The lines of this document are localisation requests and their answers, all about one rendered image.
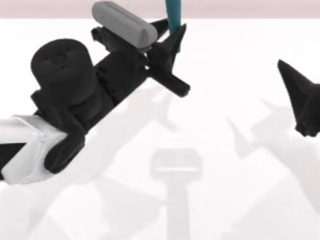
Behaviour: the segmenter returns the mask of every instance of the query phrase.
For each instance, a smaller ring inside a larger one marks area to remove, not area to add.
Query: black cylinder
[[[74,39],[57,39],[42,46],[31,60],[41,96],[59,106],[74,106],[95,91],[97,80],[85,45]]]

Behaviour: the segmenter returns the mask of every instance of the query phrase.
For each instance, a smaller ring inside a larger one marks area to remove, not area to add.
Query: white background
[[[320,20],[184,22],[174,73],[189,95],[148,79],[92,130],[65,171],[31,185],[0,183],[0,239],[320,239],[319,138],[294,131],[277,70],[283,59],[319,82]],[[0,118],[34,112],[30,61],[45,43],[77,39],[94,64],[102,59],[90,35],[96,26],[1,20]],[[179,180],[187,173],[156,178],[157,156],[197,172],[188,182]]]

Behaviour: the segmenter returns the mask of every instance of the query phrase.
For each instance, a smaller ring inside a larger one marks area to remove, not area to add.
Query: teal object
[[[169,31],[173,34],[181,26],[181,0],[165,0]]]

